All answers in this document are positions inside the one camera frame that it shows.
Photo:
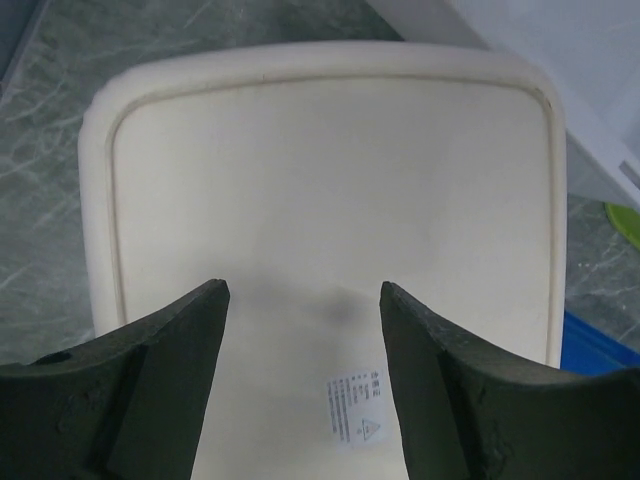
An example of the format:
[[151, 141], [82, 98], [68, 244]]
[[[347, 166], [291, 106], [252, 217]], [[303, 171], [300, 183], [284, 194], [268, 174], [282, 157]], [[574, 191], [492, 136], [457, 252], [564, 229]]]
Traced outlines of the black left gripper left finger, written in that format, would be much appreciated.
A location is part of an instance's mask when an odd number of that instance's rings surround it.
[[87, 343], [1, 369], [5, 479], [187, 479], [230, 292], [210, 280]]

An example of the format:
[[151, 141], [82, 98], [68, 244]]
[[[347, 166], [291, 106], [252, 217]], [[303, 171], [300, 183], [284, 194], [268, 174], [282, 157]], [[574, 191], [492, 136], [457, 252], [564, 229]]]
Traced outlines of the cream perforated laundry basket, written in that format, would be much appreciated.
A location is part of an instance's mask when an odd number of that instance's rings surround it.
[[391, 281], [521, 357], [561, 356], [559, 97], [505, 54], [260, 46], [111, 79], [78, 137], [95, 331], [231, 294], [196, 479], [403, 479]]

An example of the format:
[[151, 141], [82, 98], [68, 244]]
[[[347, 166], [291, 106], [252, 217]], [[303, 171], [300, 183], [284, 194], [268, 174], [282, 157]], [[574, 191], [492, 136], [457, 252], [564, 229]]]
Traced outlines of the green plastic tray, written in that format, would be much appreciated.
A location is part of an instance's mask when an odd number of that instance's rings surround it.
[[636, 250], [640, 250], [640, 216], [628, 207], [605, 203], [605, 213], [613, 228]]

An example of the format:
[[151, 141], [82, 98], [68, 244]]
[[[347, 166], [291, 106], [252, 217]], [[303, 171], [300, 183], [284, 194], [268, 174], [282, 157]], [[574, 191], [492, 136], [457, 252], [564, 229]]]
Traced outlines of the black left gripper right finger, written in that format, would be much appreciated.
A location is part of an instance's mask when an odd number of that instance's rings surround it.
[[506, 351], [386, 282], [383, 338], [412, 479], [635, 479], [639, 372], [579, 375]]

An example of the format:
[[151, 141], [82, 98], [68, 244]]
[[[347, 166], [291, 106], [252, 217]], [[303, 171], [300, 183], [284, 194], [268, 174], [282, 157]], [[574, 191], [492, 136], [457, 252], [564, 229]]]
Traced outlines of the blue plastic tub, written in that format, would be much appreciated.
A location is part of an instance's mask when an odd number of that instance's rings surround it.
[[582, 375], [601, 375], [638, 368], [639, 353], [564, 312], [560, 368]]

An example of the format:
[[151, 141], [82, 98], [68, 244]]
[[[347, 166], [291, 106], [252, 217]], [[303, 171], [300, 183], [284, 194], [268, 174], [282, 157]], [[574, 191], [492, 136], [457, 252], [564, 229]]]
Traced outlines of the large white plastic tub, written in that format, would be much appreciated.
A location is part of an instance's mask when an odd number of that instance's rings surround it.
[[544, 70], [564, 105], [568, 190], [639, 207], [636, 1], [374, 1], [405, 40], [509, 51]]

